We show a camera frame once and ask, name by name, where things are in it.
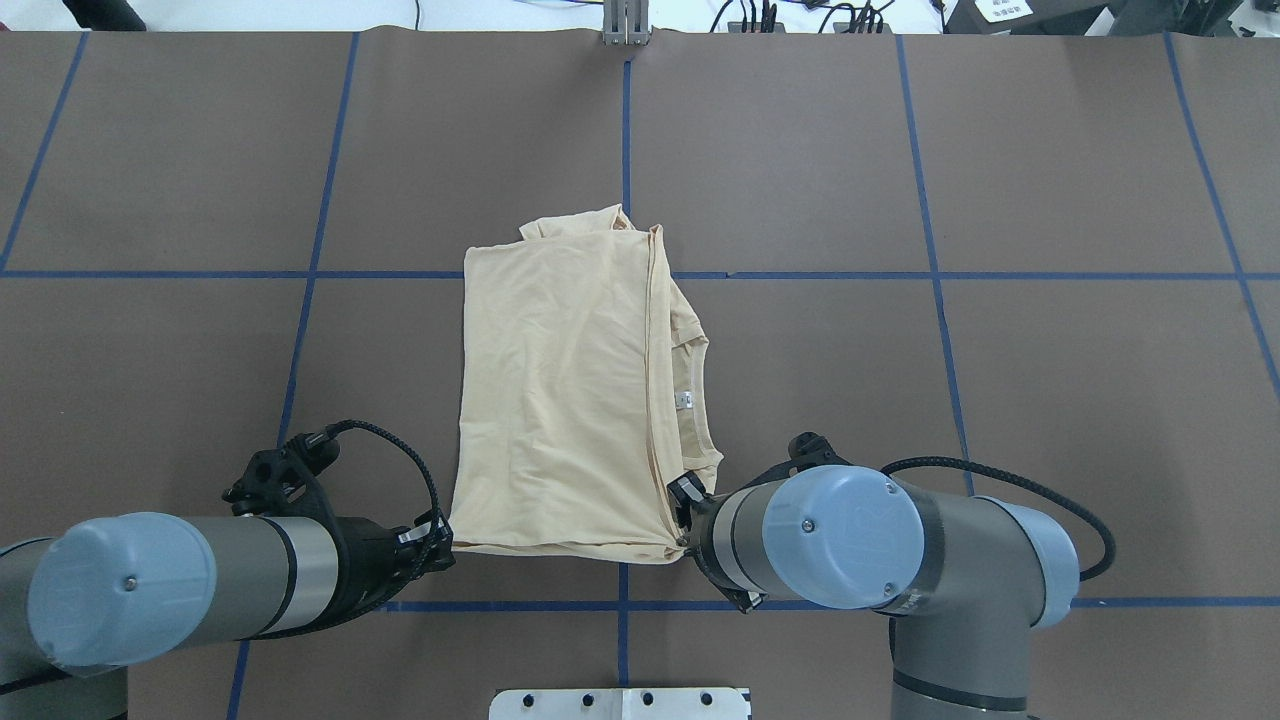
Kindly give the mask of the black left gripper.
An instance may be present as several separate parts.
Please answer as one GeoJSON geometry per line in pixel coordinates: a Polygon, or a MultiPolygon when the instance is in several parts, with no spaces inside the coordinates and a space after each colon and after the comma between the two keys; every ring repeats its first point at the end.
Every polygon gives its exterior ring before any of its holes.
{"type": "Polygon", "coordinates": [[[398,582],[456,564],[454,533],[428,510],[398,530],[342,516],[319,477],[340,454],[333,437],[294,437],[256,452],[221,498],[238,518],[262,519],[282,541],[285,588],[274,626],[338,626],[385,603],[398,582]]]}

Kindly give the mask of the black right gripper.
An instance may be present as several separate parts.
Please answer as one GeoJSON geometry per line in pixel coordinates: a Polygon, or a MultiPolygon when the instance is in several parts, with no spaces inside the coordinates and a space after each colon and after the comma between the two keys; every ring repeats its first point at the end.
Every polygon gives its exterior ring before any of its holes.
{"type": "Polygon", "coordinates": [[[788,445],[788,459],[741,488],[713,495],[698,474],[667,484],[678,528],[677,544],[700,574],[739,612],[753,612],[772,597],[796,600],[769,561],[764,543],[765,511],[782,484],[819,466],[847,466],[824,436],[805,432],[788,445]]]}

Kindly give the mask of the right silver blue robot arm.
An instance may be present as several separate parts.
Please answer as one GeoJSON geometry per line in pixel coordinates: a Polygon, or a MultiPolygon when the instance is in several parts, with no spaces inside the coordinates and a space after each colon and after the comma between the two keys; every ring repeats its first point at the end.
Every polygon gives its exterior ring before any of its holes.
{"type": "Polygon", "coordinates": [[[1030,639],[1069,615],[1076,547],[1039,510],[897,478],[918,468],[1050,493],[956,457],[858,466],[812,432],[739,489],[686,471],[667,491],[686,556],[740,612],[801,600],[888,619],[891,717],[1028,719],[1030,639]]]}

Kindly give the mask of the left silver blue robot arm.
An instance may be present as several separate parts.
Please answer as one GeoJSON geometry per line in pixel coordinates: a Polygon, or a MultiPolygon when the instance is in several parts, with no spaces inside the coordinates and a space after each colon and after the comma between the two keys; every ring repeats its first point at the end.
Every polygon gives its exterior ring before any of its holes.
{"type": "Polygon", "coordinates": [[[128,671],[164,655],[351,623],[453,565],[436,487],[387,528],[320,484],[339,427],[256,452],[224,518],[132,512],[3,550],[3,716],[124,719],[128,671]]]}

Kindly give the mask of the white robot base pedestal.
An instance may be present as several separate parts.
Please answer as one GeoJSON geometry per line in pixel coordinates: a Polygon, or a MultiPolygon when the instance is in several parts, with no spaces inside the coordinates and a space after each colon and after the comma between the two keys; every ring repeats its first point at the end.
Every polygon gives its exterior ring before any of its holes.
{"type": "Polygon", "coordinates": [[[489,719],[751,719],[750,691],[732,687],[508,689],[489,719]]]}

